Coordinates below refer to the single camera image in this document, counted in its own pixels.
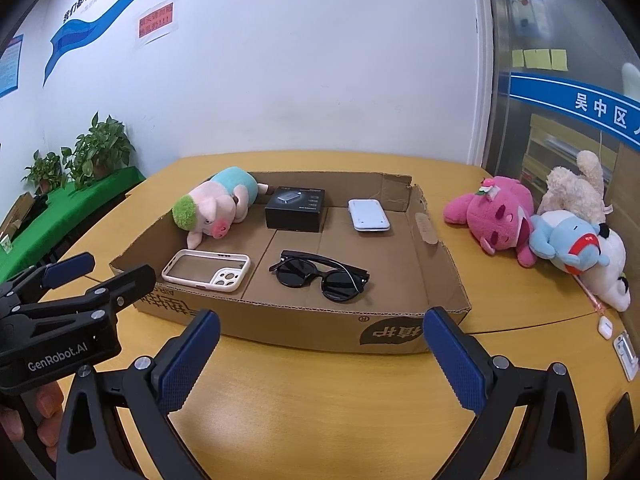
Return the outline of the cardboard boxes on side table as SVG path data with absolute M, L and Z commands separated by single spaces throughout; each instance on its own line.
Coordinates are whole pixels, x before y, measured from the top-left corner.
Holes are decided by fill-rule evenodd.
M 26 192 L 18 196 L 18 199 L 9 210 L 6 218 L 1 223 L 1 237 L 9 237 L 14 240 L 35 219 L 36 201 L 32 193 Z

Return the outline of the white dog plush toy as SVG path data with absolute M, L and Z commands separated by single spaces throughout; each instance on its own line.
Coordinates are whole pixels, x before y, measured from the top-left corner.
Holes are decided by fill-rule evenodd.
M 629 283 L 624 273 L 626 249 L 620 236 L 606 223 L 600 224 L 599 243 L 603 255 L 608 256 L 607 266 L 596 264 L 575 276 L 576 282 L 600 313 L 604 306 L 617 312 L 625 312 L 631 305 Z

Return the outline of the white clear phone case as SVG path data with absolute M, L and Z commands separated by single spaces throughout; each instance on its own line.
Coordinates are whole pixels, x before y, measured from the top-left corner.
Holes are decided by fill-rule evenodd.
M 250 270 L 242 254 L 181 249 L 160 274 L 165 282 L 211 292 L 235 292 Z

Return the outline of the brown cardboard tray box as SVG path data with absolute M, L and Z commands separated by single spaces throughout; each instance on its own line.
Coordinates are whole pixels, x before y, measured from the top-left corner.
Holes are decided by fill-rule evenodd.
M 471 304 L 422 190 L 373 172 L 261 172 L 268 191 L 223 238 L 195 249 L 170 214 L 111 262 L 156 275 L 138 309 L 178 323 L 201 310 L 227 336 L 305 350 L 423 352 L 424 314 Z

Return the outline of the green covered side table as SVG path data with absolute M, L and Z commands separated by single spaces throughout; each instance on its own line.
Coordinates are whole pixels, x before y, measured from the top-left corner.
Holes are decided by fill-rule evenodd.
M 29 266 L 52 261 L 62 256 L 73 242 L 73 233 L 86 232 L 89 220 L 106 214 L 107 207 L 121 202 L 128 191 L 144 181 L 136 167 L 117 170 L 94 182 L 88 188 L 76 190 L 73 183 L 48 194 L 47 208 L 12 240 L 7 254 L 1 251 L 1 281 Z

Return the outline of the blue framed wall poster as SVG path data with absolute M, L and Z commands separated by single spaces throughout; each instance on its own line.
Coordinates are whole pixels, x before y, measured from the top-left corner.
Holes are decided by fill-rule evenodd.
M 6 96 L 18 88 L 23 38 L 23 35 L 12 38 L 1 55 L 0 96 Z

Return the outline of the white power bank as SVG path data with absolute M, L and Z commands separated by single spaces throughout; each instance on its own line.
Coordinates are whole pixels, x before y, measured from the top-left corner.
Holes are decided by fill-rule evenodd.
M 390 220 L 381 203 L 374 198 L 349 200 L 347 208 L 357 232 L 386 232 L 390 229 Z

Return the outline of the small potted green plant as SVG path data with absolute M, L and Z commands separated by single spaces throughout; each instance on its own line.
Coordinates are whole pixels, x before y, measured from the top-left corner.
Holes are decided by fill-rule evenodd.
M 32 164 L 26 166 L 25 171 L 23 181 L 31 184 L 37 195 L 46 195 L 66 185 L 67 178 L 62 159 L 55 152 L 41 155 L 40 151 L 35 150 L 32 154 Z

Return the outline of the large potted green plant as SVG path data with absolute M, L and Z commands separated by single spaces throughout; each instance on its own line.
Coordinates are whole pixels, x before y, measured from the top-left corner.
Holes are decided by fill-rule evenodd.
M 132 154 L 134 146 L 125 125 L 111 115 L 101 120 L 99 113 L 92 116 L 88 131 L 78 134 L 72 148 L 61 148 L 63 168 L 78 190 L 128 167 Z

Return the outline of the yellow sticky notes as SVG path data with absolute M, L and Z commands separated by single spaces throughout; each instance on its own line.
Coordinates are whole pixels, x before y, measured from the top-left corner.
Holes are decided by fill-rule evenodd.
M 512 51 L 513 68 L 567 72 L 567 52 L 563 49 L 518 49 Z

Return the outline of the white earbuds case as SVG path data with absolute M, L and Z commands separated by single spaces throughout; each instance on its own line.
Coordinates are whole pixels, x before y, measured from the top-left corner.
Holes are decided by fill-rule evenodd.
M 605 339 L 610 340 L 614 333 L 612 321 L 605 315 L 601 315 L 598 323 L 598 332 Z

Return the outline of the pink pig plush toy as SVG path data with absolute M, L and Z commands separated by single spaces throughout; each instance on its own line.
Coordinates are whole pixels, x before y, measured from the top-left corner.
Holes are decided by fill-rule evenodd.
M 233 223 L 242 222 L 259 195 L 269 186 L 258 182 L 249 172 L 229 167 L 181 196 L 171 208 L 179 229 L 186 231 L 186 248 L 196 249 L 204 236 L 220 240 Z

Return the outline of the black charger box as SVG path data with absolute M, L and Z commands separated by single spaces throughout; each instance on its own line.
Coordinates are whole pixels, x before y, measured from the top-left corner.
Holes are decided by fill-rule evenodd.
M 277 188 L 265 206 L 269 229 L 318 233 L 322 228 L 324 191 L 321 188 Z

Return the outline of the white rectangular card tag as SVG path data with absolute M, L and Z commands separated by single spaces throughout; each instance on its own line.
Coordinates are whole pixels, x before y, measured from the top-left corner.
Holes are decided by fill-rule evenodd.
M 632 382 L 639 371 L 639 358 L 626 330 L 614 339 L 613 347 L 628 382 Z

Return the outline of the beige teddy plush toy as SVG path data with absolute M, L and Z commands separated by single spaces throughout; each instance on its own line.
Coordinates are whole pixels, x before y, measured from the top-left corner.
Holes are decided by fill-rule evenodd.
M 604 223 L 613 211 L 604 203 L 603 171 L 598 156 L 592 151 L 580 151 L 576 158 L 580 174 L 557 166 L 548 174 L 547 192 L 542 196 L 537 214 L 567 210 L 589 223 Z

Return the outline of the red wall notice sign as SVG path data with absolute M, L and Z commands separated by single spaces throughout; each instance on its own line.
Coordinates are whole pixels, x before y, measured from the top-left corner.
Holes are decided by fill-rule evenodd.
M 137 43 L 149 44 L 173 32 L 178 26 L 176 5 L 173 1 L 164 1 L 147 10 L 138 19 Z

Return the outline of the black sunglasses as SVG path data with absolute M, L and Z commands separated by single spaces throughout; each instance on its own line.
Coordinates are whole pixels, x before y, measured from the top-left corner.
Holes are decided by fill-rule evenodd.
M 309 252 L 284 250 L 269 268 L 278 282 L 288 288 L 303 288 L 320 281 L 322 295 L 342 304 L 360 296 L 370 280 L 367 270 Z

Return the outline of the pink bear plush toy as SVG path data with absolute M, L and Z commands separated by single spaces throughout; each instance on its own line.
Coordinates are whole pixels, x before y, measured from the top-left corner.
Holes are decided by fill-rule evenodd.
M 533 215 L 529 189 L 518 180 L 501 176 L 484 179 L 477 191 L 450 200 L 442 212 L 446 223 L 467 226 L 488 256 L 514 249 L 523 268 L 531 268 L 537 261 L 528 244 Z

